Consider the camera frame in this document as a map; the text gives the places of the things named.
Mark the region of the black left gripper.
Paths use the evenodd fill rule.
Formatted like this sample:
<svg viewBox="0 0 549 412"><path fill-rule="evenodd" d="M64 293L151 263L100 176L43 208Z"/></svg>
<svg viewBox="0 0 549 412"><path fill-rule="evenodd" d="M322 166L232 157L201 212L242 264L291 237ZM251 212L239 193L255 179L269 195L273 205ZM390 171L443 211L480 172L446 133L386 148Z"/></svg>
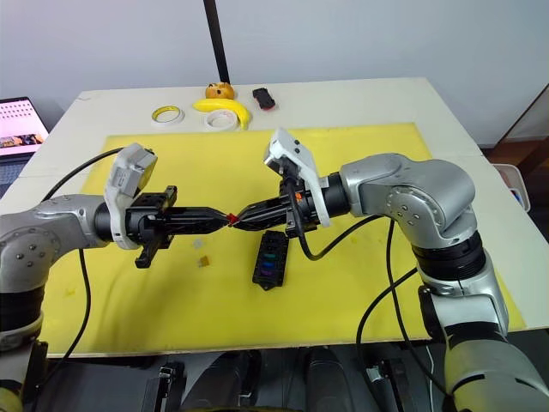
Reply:
<svg viewBox="0 0 549 412"><path fill-rule="evenodd" d="M138 269L149 268L157 251L167 249L174 235L208 234L228 225L227 214L210 207L172 207L177 200L177 187L168 185L163 192L142 193L126 210L126 235L142 247L136 258ZM170 208L166 223L165 212Z"/></svg>

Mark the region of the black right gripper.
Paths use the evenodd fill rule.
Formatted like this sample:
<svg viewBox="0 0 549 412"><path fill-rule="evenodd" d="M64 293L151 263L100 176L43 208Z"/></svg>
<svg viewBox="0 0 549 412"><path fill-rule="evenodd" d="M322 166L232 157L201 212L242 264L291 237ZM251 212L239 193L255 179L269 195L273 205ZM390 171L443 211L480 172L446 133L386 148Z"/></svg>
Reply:
<svg viewBox="0 0 549 412"><path fill-rule="evenodd" d="M297 175L284 172L280 183L280 196L251 203L239 213L233 227L248 232L258 232L285 225L285 233L289 239L297 238L296 218L292 212L292 204L287 193L286 181L293 178L293 188L296 203L299 206L299 217L303 232L314 231L319 225L317 212L311 192L306 188L305 181Z"/></svg>

